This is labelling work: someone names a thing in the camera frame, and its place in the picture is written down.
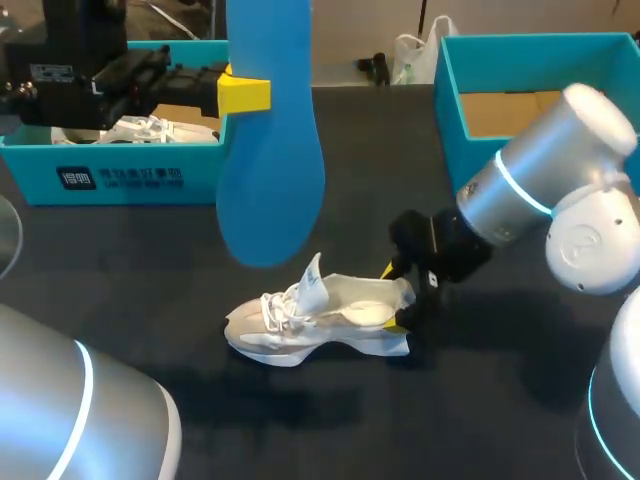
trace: teal box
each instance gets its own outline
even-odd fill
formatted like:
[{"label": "teal box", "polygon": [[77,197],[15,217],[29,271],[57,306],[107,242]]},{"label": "teal box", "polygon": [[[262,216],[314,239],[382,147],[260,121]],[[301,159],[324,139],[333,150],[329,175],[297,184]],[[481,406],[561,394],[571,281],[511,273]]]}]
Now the teal box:
[{"label": "teal box", "polygon": [[[130,48],[171,47],[173,64],[199,68],[229,58],[226,41],[131,42]],[[21,127],[2,140],[0,154],[29,205],[214,204],[232,122],[219,144],[51,145],[51,129]],[[61,176],[87,174],[70,190]]]},{"label": "teal box", "polygon": [[[446,37],[435,79],[435,110],[454,191],[481,170],[510,137],[469,134],[464,93],[562,90],[584,83],[600,91],[640,131],[640,51],[626,33]],[[640,149],[627,161],[640,192]]]}]

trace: plastic bag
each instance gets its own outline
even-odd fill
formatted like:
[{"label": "plastic bag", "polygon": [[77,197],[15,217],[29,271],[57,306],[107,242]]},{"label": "plastic bag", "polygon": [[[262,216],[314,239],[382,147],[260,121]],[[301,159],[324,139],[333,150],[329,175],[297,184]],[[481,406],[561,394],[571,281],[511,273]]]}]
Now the plastic bag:
[{"label": "plastic bag", "polygon": [[440,39],[455,35],[458,35],[458,29],[449,17],[443,15],[433,21],[426,42],[406,34],[396,38],[392,85],[433,83]]}]

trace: black tabletop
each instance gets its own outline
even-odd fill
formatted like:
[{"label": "black tabletop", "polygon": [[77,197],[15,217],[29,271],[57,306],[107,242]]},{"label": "black tabletop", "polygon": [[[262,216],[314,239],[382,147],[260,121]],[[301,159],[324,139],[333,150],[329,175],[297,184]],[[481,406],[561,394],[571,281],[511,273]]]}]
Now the black tabletop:
[{"label": "black tabletop", "polygon": [[430,87],[314,100],[327,194],[287,265],[235,263],[214,208],[28,208],[3,169],[26,243],[0,301],[160,381],[183,421],[179,479],[579,479],[574,416],[623,298],[560,287],[543,229],[451,289],[418,360],[326,346],[270,369],[227,347],[225,314],[315,252],[325,274],[376,277],[397,214],[453,201]]}]

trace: blue insole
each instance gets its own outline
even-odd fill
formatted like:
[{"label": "blue insole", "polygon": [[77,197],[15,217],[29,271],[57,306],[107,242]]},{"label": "blue insole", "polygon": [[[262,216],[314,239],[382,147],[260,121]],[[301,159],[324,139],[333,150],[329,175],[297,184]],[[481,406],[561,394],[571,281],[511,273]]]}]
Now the blue insole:
[{"label": "blue insole", "polygon": [[217,193],[241,263],[270,267],[304,245],[322,206],[324,161],[311,98],[310,0],[229,0],[233,75],[271,81],[271,110],[234,115]]}]

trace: shoe tongue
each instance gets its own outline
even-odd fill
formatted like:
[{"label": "shoe tongue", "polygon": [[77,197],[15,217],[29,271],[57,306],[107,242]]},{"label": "shoe tongue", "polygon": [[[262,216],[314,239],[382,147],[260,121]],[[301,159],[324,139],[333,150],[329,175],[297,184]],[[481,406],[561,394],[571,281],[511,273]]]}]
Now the shoe tongue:
[{"label": "shoe tongue", "polygon": [[296,315],[312,315],[322,311],[329,303],[329,292],[320,275],[320,256],[318,253],[313,257],[298,284]]}]

